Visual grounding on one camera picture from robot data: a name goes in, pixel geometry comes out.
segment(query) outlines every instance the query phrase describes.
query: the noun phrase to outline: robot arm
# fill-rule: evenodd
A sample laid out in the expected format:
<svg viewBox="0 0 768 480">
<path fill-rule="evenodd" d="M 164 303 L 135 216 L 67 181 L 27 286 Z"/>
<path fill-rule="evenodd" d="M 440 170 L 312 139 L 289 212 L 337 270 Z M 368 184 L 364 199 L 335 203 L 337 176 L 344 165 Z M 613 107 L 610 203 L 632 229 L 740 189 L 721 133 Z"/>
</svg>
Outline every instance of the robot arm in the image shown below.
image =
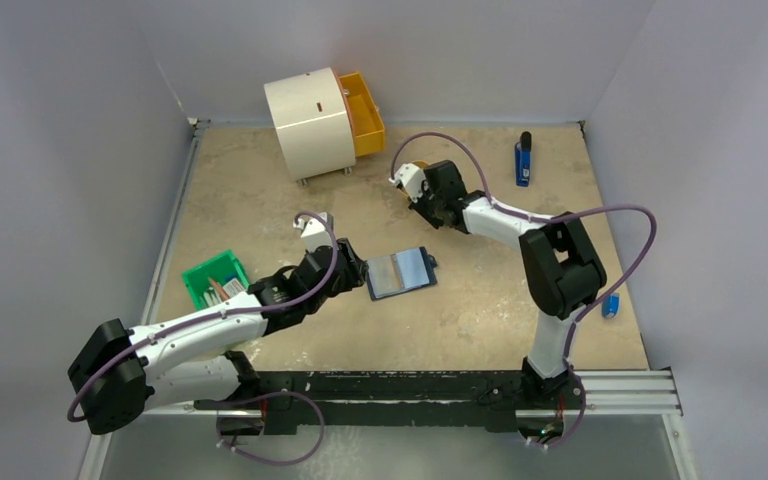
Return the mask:
<svg viewBox="0 0 768 480">
<path fill-rule="evenodd" d="M 563 377 L 574 315 L 596 300 L 607 281 L 581 220 L 549 223 L 548 215 L 503 205 L 532 219 L 526 220 L 495 209 L 484 192 L 467 193 L 460 172 L 449 160 L 431 166 L 402 165 L 392 183 L 410 198 L 409 208 L 434 228 L 482 235 L 520 251 L 528 289 L 540 309 L 534 346 L 523 369 L 543 385 Z M 567 258 L 559 260 L 557 252 Z"/>
<path fill-rule="evenodd" d="M 322 280 L 331 261 L 331 237 L 324 226 L 310 221 L 299 227 L 307 249 L 299 265 L 254 282 L 245 293 L 161 324 L 126 330 L 116 319 L 100 325 L 69 368 L 75 392 L 116 355 L 147 339 L 149 343 L 111 367 L 81 399 L 90 431 L 112 432 L 145 410 L 171 403 L 228 399 L 252 371 L 245 356 L 226 352 L 206 361 L 189 360 L 298 325 L 306 315 L 316 313 L 326 298 L 363 286 L 366 262 L 357 257 L 348 240 L 340 239 L 334 272 L 323 288 L 301 303 L 275 308 L 308 293 Z M 273 308 L 234 313 L 267 306 Z M 192 324 L 208 316 L 214 318 Z"/>
</svg>

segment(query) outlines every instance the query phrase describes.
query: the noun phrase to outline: green plastic bin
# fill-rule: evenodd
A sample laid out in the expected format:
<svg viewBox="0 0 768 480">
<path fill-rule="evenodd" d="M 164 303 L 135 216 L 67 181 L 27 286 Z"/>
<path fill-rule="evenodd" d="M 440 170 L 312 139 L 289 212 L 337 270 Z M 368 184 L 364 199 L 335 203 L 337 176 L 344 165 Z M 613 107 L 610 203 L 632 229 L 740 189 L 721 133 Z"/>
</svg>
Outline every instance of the green plastic bin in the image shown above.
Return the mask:
<svg viewBox="0 0 768 480">
<path fill-rule="evenodd" d="M 184 285 L 187 287 L 187 291 L 190 292 L 193 305 L 198 310 L 208 307 L 207 302 L 204 301 L 204 292 L 210 288 L 208 278 L 212 278 L 220 285 L 224 285 L 232 277 L 238 278 L 244 288 L 249 288 L 246 270 L 231 250 L 226 250 L 181 274 L 181 278 L 184 279 Z"/>
</svg>

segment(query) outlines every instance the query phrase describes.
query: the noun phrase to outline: white enclosure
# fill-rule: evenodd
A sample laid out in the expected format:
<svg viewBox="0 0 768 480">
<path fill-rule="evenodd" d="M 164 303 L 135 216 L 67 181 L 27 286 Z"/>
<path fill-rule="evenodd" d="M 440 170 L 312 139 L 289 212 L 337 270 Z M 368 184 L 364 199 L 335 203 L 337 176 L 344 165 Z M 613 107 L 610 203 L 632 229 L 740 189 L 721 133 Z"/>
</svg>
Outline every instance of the white enclosure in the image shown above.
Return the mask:
<svg viewBox="0 0 768 480">
<path fill-rule="evenodd" d="M 66 368 L 140 318 L 186 117 L 268 124 L 324 66 L 385 122 L 585 120 L 605 203 L 660 222 L 630 288 L 700 476 L 768 478 L 768 1 L 726 0 L 0 0 L 0 478 L 77 477 Z"/>
</svg>

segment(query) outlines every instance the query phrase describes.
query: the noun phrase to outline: purple cable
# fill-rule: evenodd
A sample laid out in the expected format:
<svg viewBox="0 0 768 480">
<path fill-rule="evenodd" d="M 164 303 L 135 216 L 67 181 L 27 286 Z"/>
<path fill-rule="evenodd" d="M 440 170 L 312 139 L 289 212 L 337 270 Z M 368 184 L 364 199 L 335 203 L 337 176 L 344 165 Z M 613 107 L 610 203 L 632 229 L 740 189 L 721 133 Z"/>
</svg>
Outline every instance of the purple cable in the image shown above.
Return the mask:
<svg viewBox="0 0 768 480">
<path fill-rule="evenodd" d="M 589 217 L 591 215 L 597 215 L 600 213 L 608 213 L 608 212 L 617 212 L 617 211 L 624 211 L 624 210 L 633 210 L 636 212 L 640 212 L 644 215 L 646 215 L 646 218 L 649 219 L 649 237 L 646 239 L 646 243 L 643 244 L 643 248 L 640 249 L 640 253 L 637 254 L 637 258 L 634 259 L 633 262 L 631 262 L 631 265 L 628 267 L 628 270 L 623 272 L 622 275 L 620 275 L 620 278 L 614 282 L 613 285 L 611 285 L 607 290 L 605 290 L 602 295 L 599 295 L 599 297 L 596 298 L 596 300 L 591 303 L 590 305 L 587 305 L 584 307 L 584 309 L 575 317 L 575 320 L 573 321 L 573 324 L 570 326 L 569 332 L 567 333 L 567 338 L 564 343 L 564 364 L 566 365 L 567 369 L 570 372 L 570 375 L 575 379 L 576 383 L 578 383 L 578 386 L 581 390 L 581 409 L 578 411 L 578 416 L 575 418 L 575 421 L 573 422 L 572 426 L 567 429 L 566 433 L 558 438 L 558 440 L 552 442 L 551 446 L 555 447 L 562 443 L 564 443 L 569 437 L 572 436 L 573 433 L 575 433 L 576 430 L 578 430 L 578 426 L 581 424 L 581 419 L 584 417 L 584 410 L 587 408 L 587 394 L 584 391 L 584 383 L 581 381 L 581 377 L 576 375 L 575 371 L 573 370 L 572 364 L 569 363 L 569 356 L 570 356 L 570 350 L 572 349 L 572 340 L 575 337 L 575 329 L 578 326 L 578 323 L 581 322 L 581 320 L 590 313 L 594 308 L 596 308 L 597 305 L 600 305 L 602 301 L 605 300 L 605 298 L 609 297 L 612 293 L 614 293 L 620 285 L 625 283 L 626 280 L 628 280 L 628 277 L 631 276 L 632 273 L 634 273 L 635 270 L 637 270 L 637 267 L 640 265 L 640 262 L 643 261 L 643 258 L 646 256 L 647 253 L 649 253 L 649 249 L 652 247 L 652 243 L 655 241 L 655 233 L 658 231 L 658 222 L 655 220 L 655 215 L 645 207 L 641 207 L 640 205 L 632 205 L 632 204 L 620 204 L 620 205 L 609 205 L 606 207 L 596 207 L 591 208 L 588 210 L 583 210 L 581 212 L 576 213 L 570 213 L 567 215 L 562 215 L 559 217 L 552 217 L 552 218 L 543 218 L 539 216 L 531 216 L 528 215 L 525 212 L 507 208 L 504 205 L 499 204 L 499 202 L 496 201 L 495 198 L 490 194 L 490 186 L 487 184 L 487 177 L 484 175 L 484 170 L 481 168 L 481 165 L 479 165 L 478 160 L 475 158 L 475 155 L 469 150 L 469 148 L 466 147 L 463 143 L 461 143 L 458 139 L 452 137 L 451 135 L 447 135 L 445 133 L 438 133 L 438 132 L 422 132 L 417 133 L 416 135 L 412 135 L 408 137 L 407 140 L 402 143 L 402 145 L 396 150 L 396 154 L 393 156 L 393 162 L 390 164 L 390 178 L 394 179 L 396 176 L 396 161 L 399 158 L 399 155 L 402 153 L 402 150 L 404 150 L 405 146 L 407 146 L 408 143 L 416 140 L 417 138 L 421 137 L 440 137 L 443 139 L 446 139 L 458 147 L 460 147 L 461 150 L 466 154 L 467 157 L 472 161 L 472 164 L 475 166 L 476 171 L 478 172 L 478 176 L 481 178 L 481 185 L 484 187 L 484 195 L 487 197 L 487 200 L 490 201 L 490 205 L 493 207 L 494 210 L 497 210 L 499 212 L 521 218 L 523 220 L 526 220 L 528 222 L 534 222 L 534 223 L 546 223 L 546 224 L 555 224 L 555 223 L 563 223 L 567 222 L 569 220 L 576 220 L 583 217 Z"/>
<path fill-rule="evenodd" d="M 241 307 L 241 308 L 229 308 L 225 311 L 225 315 L 237 315 L 237 314 L 243 314 L 243 313 L 262 313 L 262 312 L 271 312 L 274 310 L 282 310 L 287 307 L 292 307 L 294 305 L 298 305 L 313 295 L 316 294 L 319 290 L 322 289 L 322 287 L 325 286 L 325 283 L 328 282 L 328 279 L 331 278 L 331 274 L 334 273 L 334 269 L 337 266 L 337 237 L 334 235 L 334 231 L 331 229 L 330 226 L 328 226 L 328 222 L 326 222 L 322 217 L 319 215 L 308 211 L 308 210 L 302 210 L 301 212 L 297 213 L 296 216 L 293 218 L 294 221 L 298 221 L 300 217 L 308 216 L 316 220 L 317 222 L 321 223 L 325 227 L 325 231 L 328 232 L 328 236 L 331 237 L 331 263 L 328 264 L 328 270 L 325 272 L 325 276 L 322 277 L 322 280 L 319 281 L 310 291 L 305 293 L 304 295 L 294 298 L 293 300 L 290 300 L 286 303 L 278 303 L 275 305 L 269 305 L 265 307 Z M 214 312 L 214 313 L 206 313 L 204 315 L 191 318 L 185 322 L 181 322 L 179 324 L 167 327 L 159 332 L 157 332 L 153 338 L 164 338 L 172 333 L 175 333 L 179 330 L 183 330 L 185 328 L 192 327 L 193 325 L 197 325 L 202 322 L 206 322 L 209 320 L 213 320 L 216 318 L 222 317 L 222 312 Z M 122 350 L 119 352 L 116 356 L 111 358 L 107 363 L 101 366 L 101 368 L 98 369 L 97 372 L 92 374 L 89 379 L 84 383 L 83 386 L 81 386 L 80 389 L 78 389 L 78 393 L 75 395 L 75 399 L 72 400 L 71 405 L 69 405 L 69 410 L 66 412 L 66 419 L 70 422 L 82 422 L 86 420 L 86 415 L 82 416 L 76 416 L 75 411 L 78 409 L 78 405 L 80 405 L 81 400 L 84 398 L 84 396 L 89 392 L 90 388 L 93 386 L 93 384 L 98 381 L 99 378 L 103 377 L 104 374 L 106 374 L 110 369 L 112 369 L 114 366 L 116 366 L 119 362 L 121 362 L 123 359 L 127 358 L 132 353 L 136 352 L 140 348 L 145 347 L 146 345 L 149 345 L 152 343 L 152 337 L 146 337 L 139 342 L 131 345 L 130 347 L 126 348 L 125 350 Z"/>
<path fill-rule="evenodd" d="M 319 450 L 320 445 L 322 445 L 322 440 L 325 438 L 325 417 L 322 415 L 322 410 L 319 409 L 319 406 L 310 398 L 308 398 L 305 395 L 302 395 L 301 393 L 297 392 L 290 392 L 290 391 L 281 391 L 281 392 L 273 392 L 273 393 L 267 393 L 264 395 L 260 395 L 258 397 L 250 398 L 248 400 L 242 400 L 242 401 L 232 401 L 232 402 L 220 402 L 220 405 L 227 407 L 227 408 L 235 408 L 235 407 L 241 407 L 243 405 L 252 403 L 252 402 L 258 402 L 260 400 L 267 400 L 274 397 L 294 397 L 298 398 L 299 400 L 304 401 L 308 405 L 313 408 L 313 411 L 316 413 L 316 416 L 319 417 L 319 438 L 316 439 L 316 443 L 313 445 L 313 448 L 308 450 L 307 453 L 304 455 L 294 458 L 292 460 L 272 460 L 270 458 L 261 457 L 259 455 L 255 455 L 253 453 L 246 452 L 244 450 L 240 450 L 234 445 L 231 445 L 230 443 L 226 442 L 222 439 L 222 431 L 219 428 L 219 419 L 216 420 L 216 435 L 219 436 L 219 443 L 217 444 L 217 447 L 222 446 L 230 450 L 232 453 L 236 453 L 237 455 L 240 455 L 244 458 L 248 458 L 249 460 L 254 460 L 256 462 L 263 463 L 265 465 L 271 465 L 273 467 L 289 467 L 291 465 L 296 465 L 298 463 L 301 463 L 308 458 L 310 458 L 314 453 L 316 453 L 317 450 Z"/>
</svg>

